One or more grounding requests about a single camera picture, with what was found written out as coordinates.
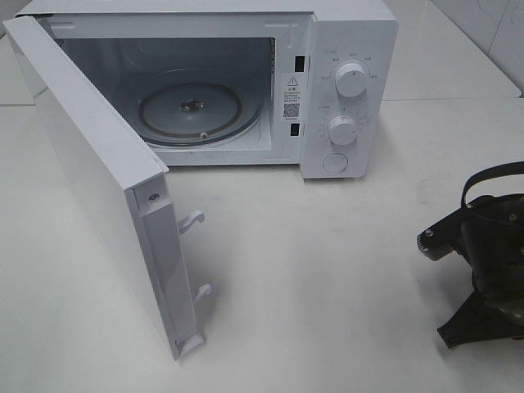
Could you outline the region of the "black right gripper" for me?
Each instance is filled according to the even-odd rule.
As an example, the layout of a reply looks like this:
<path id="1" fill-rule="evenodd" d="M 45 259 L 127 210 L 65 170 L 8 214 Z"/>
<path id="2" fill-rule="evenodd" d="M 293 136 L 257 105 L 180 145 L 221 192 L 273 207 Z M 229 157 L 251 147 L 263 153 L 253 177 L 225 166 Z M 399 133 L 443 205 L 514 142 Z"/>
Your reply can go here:
<path id="1" fill-rule="evenodd" d="M 523 338 L 523 197 L 492 197 L 465 209 L 461 232 L 474 291 L 437 329 L 448 348 Z"/>

